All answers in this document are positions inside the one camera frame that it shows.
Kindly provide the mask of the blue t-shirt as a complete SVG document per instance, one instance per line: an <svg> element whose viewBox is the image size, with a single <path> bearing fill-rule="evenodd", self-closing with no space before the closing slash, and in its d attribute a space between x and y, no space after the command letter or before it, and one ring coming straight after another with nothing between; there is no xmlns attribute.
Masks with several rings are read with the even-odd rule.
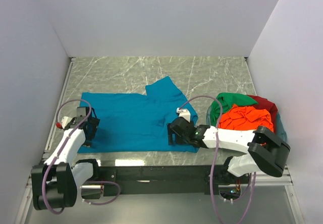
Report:
<svg viewBox="0 0 323 224"><path fill-rule="evenodd" d="M182 105L190 111L191 121L198 115L186 96L166 76L138 93L82 93L81 106L90 104L100 123L90 147L79 153L128 151L176 151L196 153L191 145L168 144L167 124L177 118Z"/></svg>

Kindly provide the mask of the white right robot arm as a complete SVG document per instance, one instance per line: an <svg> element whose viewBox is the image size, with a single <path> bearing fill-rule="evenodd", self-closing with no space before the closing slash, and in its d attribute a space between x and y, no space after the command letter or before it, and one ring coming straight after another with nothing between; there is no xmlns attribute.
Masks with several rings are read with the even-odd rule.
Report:
<svg viewBox="0 0 323 224"><path fill-rule="evenodd" d="M280 178L290 153L290 146L265 126L255 130L217 129L214 126L194 126L183 117L167 125L169 145L190 145L195 148L227 149L241 156L227 157L213 170L217 184L229 185L253 172L263 172Z"/></svg>

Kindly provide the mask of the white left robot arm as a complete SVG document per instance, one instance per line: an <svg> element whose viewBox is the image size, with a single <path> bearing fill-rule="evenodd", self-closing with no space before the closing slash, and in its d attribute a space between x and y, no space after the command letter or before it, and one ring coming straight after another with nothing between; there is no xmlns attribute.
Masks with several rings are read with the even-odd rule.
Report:
<svg viewBox="0 0 323 224"><path fill-rule="evenodd" d="M101 172L96 159L74 161L81 146L90 146L100 120L88 106L77 108L76 116L67 118L57 127L63 129L63 138L52 155L31 171L33 206L61 213L74 206L78 188L85 182L99 182Z"/></svg>

